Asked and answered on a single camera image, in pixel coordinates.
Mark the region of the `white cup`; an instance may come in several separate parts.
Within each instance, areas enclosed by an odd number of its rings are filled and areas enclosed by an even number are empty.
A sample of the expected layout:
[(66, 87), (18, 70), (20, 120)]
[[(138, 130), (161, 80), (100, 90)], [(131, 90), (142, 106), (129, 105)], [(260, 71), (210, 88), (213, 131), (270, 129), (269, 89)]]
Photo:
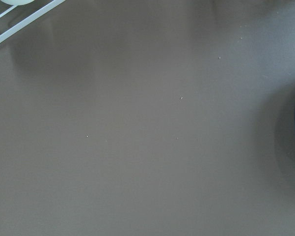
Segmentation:
[(25, 5), (33, 2), (34, 0), (1, 0), (8, 5)]

